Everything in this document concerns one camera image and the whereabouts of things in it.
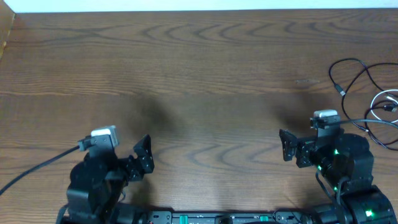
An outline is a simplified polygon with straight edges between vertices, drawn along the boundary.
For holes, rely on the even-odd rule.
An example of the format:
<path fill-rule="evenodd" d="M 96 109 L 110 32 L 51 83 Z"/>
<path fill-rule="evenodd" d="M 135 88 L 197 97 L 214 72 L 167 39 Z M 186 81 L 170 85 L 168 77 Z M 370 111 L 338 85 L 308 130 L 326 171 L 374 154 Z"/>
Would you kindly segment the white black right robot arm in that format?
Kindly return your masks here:
<path fill-rule="evenodd" d="M 373 185 L 374 156 L 368 140 L 340 127 L 318 129 L 316 136 L 297 138 L 279 131 L 285 161 L 299 168 L 314 166 L 330 204 L 315 207 L 302 223 L 397 223 L 389 199 Z"/>

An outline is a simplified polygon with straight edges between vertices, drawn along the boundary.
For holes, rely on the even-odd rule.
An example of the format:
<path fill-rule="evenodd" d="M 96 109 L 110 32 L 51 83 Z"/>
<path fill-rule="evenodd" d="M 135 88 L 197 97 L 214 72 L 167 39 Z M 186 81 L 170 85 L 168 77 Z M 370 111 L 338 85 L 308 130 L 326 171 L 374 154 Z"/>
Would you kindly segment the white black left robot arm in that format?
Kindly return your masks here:
<path fill-rule="evenodd" d="M 151 138 L 146 134 L 133 147 L 136 157 L 119 159 L 109 134 L 87 136 L 78 142 L 88 153 L 70 172 L 68 203 L 57 215 L 57 223 L 116 223 L 119 198 L 128 183 L 142 181 L 154 171 Z"/>

